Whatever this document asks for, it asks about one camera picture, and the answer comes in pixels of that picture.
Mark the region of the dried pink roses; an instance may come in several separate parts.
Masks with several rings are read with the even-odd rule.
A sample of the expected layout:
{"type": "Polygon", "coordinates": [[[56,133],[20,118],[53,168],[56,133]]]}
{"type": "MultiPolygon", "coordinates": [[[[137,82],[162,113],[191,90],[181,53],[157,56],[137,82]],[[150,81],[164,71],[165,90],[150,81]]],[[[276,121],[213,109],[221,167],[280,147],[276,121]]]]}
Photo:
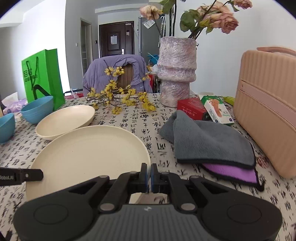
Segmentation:
{"type": "MultiPolygon", "coordinates": [[[[173,36],[175,33],[176,16],[171,16],[172,13],[177,13],[176,1],[161,1],[162,6],[159,9],[153,5],[146,5],[139,9],[140,14],[148,21],[157,20],[162,14],[170,15],[170,27],[173,28],[169,33],[173,36]]],[[[206,34],[214,29],[220,29],[222,33],[229,34],[234,31],[239,22],[234,17],[234,13],[240,9],[252,8],[251,1],[213,1],[211,5],[202,5],[197,9],[189,9],[184,11],[180,18],[180,30],[182,32],[191,32],[189,38],[196,40],[203,30],[206,34]]]]}

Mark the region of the blue bowl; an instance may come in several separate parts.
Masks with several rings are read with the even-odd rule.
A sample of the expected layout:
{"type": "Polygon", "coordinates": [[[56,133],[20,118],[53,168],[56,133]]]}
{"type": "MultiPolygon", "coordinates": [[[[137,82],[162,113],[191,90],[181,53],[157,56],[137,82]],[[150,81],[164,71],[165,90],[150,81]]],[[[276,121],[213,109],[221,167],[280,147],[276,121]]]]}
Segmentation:
{"type": "Polygon", "coordinates": [[[0,143],[7,142],[15,131],[15,116],[13,113],[8,113],[0,118],[0,143]]]}
{"type": "Polygon", "coordinates": [[[24,106],[21,109],[21,114],[27,122],[38,124],[43,118],[51,114],[53,109],[53,96],[45,96],[24,106]]]}

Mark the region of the grey refrigerator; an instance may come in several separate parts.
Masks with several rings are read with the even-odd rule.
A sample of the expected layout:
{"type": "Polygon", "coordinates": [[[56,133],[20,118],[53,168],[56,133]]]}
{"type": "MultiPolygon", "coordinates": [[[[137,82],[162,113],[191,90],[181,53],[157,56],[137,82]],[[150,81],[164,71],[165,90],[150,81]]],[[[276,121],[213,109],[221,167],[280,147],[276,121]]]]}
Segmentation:
{"type": "Polygon", "coordinates": [[[159,55],[159,40],[166,35],[166,17],[148,21],[138,18],[138,53],[147,64],[155,65],[159,55]]]}

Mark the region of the green paper shopping bag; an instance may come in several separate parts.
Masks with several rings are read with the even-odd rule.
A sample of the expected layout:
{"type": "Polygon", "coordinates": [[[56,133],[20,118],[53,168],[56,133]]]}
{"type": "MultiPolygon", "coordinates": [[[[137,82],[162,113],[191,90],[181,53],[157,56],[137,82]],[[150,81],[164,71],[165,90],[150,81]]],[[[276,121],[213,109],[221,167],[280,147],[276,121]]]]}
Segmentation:
{"type": "Polygon", "coordinates": [[[57,49],[44,49],[22,60],[22,74],[28,102],[52,96],[54,110],[65,103],[57,49]]]}

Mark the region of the dark entrance door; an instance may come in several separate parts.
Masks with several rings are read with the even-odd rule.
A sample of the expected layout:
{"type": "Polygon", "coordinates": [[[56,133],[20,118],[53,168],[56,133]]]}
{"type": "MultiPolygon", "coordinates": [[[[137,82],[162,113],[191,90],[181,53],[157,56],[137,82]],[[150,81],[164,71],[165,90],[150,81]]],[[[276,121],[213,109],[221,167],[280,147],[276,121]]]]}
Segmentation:
{"type": "Polygon", "coordinates": [[[135,54],[134,21],[99,25],[100,57],[135,54]]]}

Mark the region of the yellow blossom branch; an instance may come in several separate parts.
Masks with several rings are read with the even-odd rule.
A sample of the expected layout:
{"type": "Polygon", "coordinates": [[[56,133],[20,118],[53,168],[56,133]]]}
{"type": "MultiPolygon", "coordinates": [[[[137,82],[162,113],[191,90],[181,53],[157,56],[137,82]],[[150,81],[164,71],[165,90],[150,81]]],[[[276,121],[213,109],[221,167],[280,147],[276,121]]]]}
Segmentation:
{"type": "Polygon", "coordinates": [[[126,85],[119,87],[115,77],[124,75],[124,69],[119,66],[113,68],[108,66],[104,73],[110,77],[108,84],[103,90],[98,92],[94,87],[90,89],[86,96],[86,101],[91,104],[94,109],[99,109],[100,105],[112,106],[112,113],[117,115],[122,111],[122,106],[137,106],[141,105],[146,111],[155,111],[156,106],[149,101],[148,93],[146,91],[137,91],[132,86],[126,85]]]}

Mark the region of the red box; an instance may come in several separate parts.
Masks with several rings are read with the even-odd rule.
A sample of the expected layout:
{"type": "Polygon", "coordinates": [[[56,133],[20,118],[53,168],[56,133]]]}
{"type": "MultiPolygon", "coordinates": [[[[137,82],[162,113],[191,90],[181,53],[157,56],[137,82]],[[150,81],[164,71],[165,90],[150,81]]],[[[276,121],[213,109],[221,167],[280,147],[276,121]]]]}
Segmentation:
{"type": "Polygon", "coordinates": [[[177,103],[177,110],[183,111],[195,121],[209,121],[211,119],[199,97],[179,100],[177,103]]]}

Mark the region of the wooden chair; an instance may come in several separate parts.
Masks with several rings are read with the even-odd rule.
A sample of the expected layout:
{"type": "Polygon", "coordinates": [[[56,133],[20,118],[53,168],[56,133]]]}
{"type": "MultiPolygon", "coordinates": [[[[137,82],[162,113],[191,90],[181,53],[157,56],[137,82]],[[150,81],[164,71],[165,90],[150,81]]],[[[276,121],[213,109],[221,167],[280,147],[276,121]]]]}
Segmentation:
{"type": "Polygon", "coordinates": [[[127,64],[123,68],[125,73],[117,78],[117,87],[121,88],[125,88],[127,85],[130,85],[133,80],[133,66],[131,64],[127,64]]]}

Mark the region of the purple textured vase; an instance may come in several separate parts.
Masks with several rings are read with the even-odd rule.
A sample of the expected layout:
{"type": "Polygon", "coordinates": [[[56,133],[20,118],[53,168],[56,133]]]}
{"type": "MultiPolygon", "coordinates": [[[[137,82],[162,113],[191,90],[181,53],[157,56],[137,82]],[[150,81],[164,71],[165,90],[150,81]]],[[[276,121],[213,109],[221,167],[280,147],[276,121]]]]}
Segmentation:
{"type": "Polygon", "coordinates": [[[160,40],[157,76],[161,80],[159,101],[176,108],[190,97],[190,83],[196,80],[197,43],[191,38],[163,37],[160,40]]]}

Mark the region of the green white carton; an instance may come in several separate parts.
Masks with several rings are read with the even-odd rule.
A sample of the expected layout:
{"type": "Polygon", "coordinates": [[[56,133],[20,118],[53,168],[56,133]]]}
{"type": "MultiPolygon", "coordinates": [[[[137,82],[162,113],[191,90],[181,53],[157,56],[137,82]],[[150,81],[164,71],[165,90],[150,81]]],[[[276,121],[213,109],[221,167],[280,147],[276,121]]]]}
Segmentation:
{"type": "Polygon", "coordinates": [[[213,122],[228,126],[234,124],[232,116],[220,97],[199,94],[199,98],[213,122]]]}

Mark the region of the cream plate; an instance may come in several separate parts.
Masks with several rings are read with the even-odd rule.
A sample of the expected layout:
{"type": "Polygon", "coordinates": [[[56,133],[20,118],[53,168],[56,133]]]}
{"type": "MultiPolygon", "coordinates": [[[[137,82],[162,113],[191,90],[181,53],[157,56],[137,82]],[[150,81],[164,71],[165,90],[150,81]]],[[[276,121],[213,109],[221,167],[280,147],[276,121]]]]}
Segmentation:
{"type": "Polygon", "coordinates": [[[42,181],[26,183],[32,199],[71,187],[100,175],[116,179],[151,165],[149,153],[133,133],[115,126],[87,126],[50,142],[36,157],[33,169],[43,171],[42,181]]]}
{"type": "Polygon", "coordinates": [[[36,126],[36,134],[48,141],[77,128],[90,125],[95,109],[88,105],[75,105],[59,109],[45,118],[36,126]]]}

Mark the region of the pink ribbed case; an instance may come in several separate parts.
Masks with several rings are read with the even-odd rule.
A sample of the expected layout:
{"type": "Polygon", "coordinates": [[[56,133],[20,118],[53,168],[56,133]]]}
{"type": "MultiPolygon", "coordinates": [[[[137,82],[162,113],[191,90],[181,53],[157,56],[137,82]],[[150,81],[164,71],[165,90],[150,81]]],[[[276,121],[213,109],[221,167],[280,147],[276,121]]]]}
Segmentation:
{"type": "Polygon", "coordinates": [[[294,178],[294,50],[258,47],[243,53],[233,113],[277,173],[294,178]]]}

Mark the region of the grey purple cloth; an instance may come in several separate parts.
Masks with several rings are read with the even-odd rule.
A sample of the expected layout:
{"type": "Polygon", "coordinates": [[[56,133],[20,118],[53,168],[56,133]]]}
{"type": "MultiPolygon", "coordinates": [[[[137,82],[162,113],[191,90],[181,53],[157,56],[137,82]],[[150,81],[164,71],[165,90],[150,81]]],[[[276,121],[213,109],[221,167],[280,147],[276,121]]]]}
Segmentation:
{"type": "Polygon", "coordinates": [[[192,120],[181,110],[160,128],[162,138],[174,144],[178,163],[197,164],[214,177],[256,188],[263,192],[252,144],[224,124],[192,120]]]}

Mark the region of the purple jacket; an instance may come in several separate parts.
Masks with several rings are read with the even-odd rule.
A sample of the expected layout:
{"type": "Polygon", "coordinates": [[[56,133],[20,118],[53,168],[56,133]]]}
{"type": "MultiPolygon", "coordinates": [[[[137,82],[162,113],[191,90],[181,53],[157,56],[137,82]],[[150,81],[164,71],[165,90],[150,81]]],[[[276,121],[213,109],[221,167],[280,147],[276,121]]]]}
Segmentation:
{"type": "Polygon", "coordinates": [[[105,73],[109,67],[116,69],[128,64],[132,65],[133,68],[133,77],[130,82],[132,88],[136,89],[137,92],[152,93],[144,58],[139,55],[125,54],[95,59],[83,77],[83,95],[86,97],[92,87],[95,88],[96,92],[100,92],[105,89],[110,80],[117,79],[105,73]]]}

